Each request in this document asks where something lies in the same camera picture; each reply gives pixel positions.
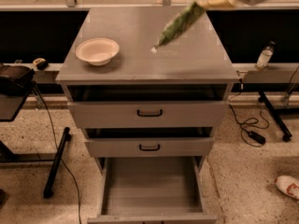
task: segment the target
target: plastic bottle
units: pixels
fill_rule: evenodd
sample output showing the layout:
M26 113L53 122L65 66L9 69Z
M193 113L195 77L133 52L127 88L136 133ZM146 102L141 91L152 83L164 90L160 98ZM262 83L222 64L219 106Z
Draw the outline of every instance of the plastic bottle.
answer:
M263 70L269 63L274 50L275 50L276 43L274 41L270 41L269 45L266 46L258 59L258 62L255 64L255 68L260 71Z

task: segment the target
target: white sneaker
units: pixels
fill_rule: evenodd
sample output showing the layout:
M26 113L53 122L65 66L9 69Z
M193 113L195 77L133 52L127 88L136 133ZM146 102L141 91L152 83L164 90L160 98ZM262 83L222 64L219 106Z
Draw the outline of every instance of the white sneaker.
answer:
M289 176L281 175L275 180L275 184L284 194L299 201L299 180Z

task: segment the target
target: black cable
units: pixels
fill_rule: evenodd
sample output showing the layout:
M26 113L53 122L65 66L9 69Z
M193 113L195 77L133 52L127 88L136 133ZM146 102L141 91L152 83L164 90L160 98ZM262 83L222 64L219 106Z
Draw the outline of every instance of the black cable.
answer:
M48 109L48 106L46 104L46 102L44 101L44 99L42 98L42 95L37 87L37 85L35 84L35 88L34 88L34 91L36 92L36 94L38 95L38 97L41 99L42 103L44 104L44 106L46 107L46 110L48 112L48 115L49 115L49 118L50 118L50 125L51 125L51 128L52 128L52 132L53 132L53 137L54 137L54 143L55 143L55 146L56 146L56 149L58 149L58 145L57 145L57 139L56 139L56 135L55 135L55 131L54 131L54 125L53 125L53 121L52 121L52 118L51 118L51 115L50 115L50 112L49 112L49 109ZM76 186L76 189L77 189L77 195L78 195L78 223L81 224L81 201L80 201L80 193L79 193L79 189L78 189L78 183L77 183L77 180L75 178L75 176L73 175L73 173L70 171L70 169L67 167L67 165L65 164L63 158L61 158L61 161L62 163L64 164L64 167L65 169L67 170L67 172L69 174L71 174L73 180L74 180L74 183L75 183L75 186Z
M297 73L298 69L299 69L299 64L298 64L296 70L295 70L295 71L292 73L292 75L291 75L291 78L290 78L290 81L289 81L289 85L292 83L292 79L293 79L293 77L295 76L295 74Z
M236 94L235 96L233 96L232 98L229 99L229 102L235 98L236 96L240 95L242 92L239 92L238 94ZM253 146L253 147L262 147L265 143L264 141L264 138L260 135L258 135L256 132L253 132L253 131L248 131L248 128L249 127L252 127L252 128L256 128L256 129L267 129L269 128L269 122L268 120L263 116L263 110L266 110L267 112L269 112L267 109L263 108L260 110L260 116L261 118L266 122L266 125L264 127L261 127L261 126L258 126L257 124L260 122L258 119L252 117L252 118L248 118L246 119L245 121L242 121L240 122L238 119L237 119L237 116L236 116L236 113L235 113L235 110L233 108L233 106L231 104L229 104L233 114L234 114L234 118L235 118L235 122L240 126L241 128L241 137L242 137L242 140L250 145L250 146ZM255 140L259 140L260 142L260 145L253 145L252 143L248 142L245 137L244 137L244 133L247 133L249 137L252 138L252 136L254 137L253 139Z

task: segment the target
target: ceramic bowl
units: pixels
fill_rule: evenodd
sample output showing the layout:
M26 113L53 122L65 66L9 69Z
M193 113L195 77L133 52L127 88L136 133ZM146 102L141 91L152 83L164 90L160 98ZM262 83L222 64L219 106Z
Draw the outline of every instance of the ceramic bowl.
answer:
M84 62L100 66L109 63L120 51L115 41L95 38L84 41L76 48L76 55Z

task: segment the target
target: black drawer handle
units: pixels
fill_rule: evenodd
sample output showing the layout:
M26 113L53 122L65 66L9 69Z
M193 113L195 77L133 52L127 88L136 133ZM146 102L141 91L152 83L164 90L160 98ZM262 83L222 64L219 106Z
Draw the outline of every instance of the black drawer handle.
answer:
M158 144L157 147L150 147L150 148L143 148L142 145L139 145L139 149L141 151L146 151L146 152L152 152L152 151L158 151L160 149L160 145Z
M142 112L137 109L137 115L139 117L160 117L163 114L163 110L160 109L158 112Z

